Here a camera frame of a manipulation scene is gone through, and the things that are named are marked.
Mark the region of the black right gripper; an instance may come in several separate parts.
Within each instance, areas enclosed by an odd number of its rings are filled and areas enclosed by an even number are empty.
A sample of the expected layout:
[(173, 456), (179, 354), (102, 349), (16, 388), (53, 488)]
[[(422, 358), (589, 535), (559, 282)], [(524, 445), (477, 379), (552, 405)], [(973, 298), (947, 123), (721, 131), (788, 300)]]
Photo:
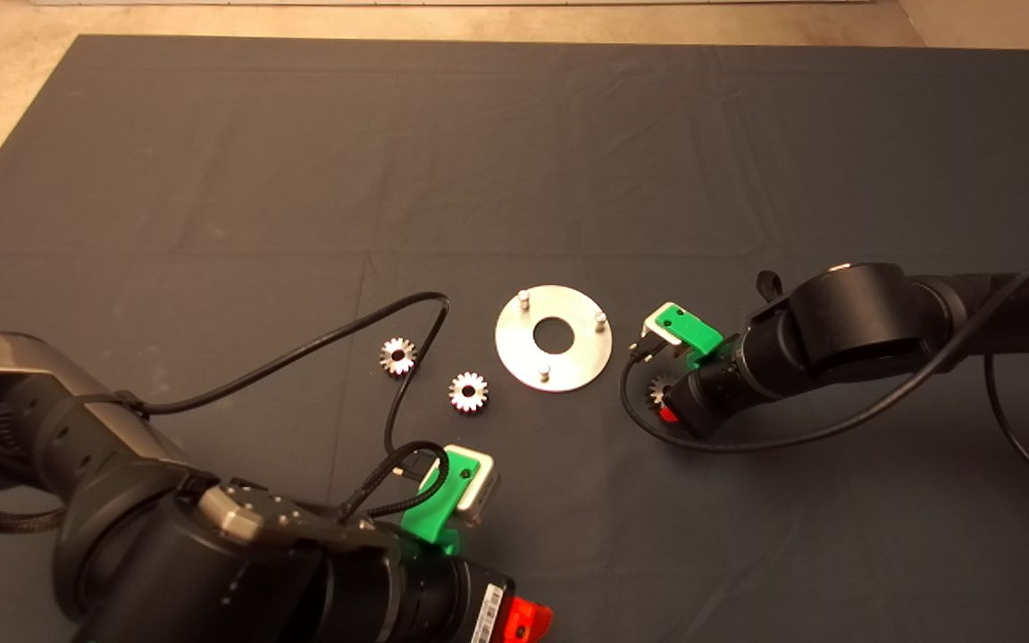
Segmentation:
[(740, 342), (723, 341), (671, 388), (671, 408), (661, 406), (658, 418), (680, 423), (693, 438), (709, 438), (731, 416), (761, 403), (761, 395), (740, 370)]

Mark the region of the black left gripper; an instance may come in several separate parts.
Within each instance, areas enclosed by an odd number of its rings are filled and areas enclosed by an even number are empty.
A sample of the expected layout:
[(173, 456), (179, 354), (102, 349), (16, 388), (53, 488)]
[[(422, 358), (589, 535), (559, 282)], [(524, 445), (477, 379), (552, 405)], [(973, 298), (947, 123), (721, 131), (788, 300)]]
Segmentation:
[(538, 643), (551, 607), (514, 595), (514, 578), (461, 556), (421, 547), (389, 573), (389, 642)]

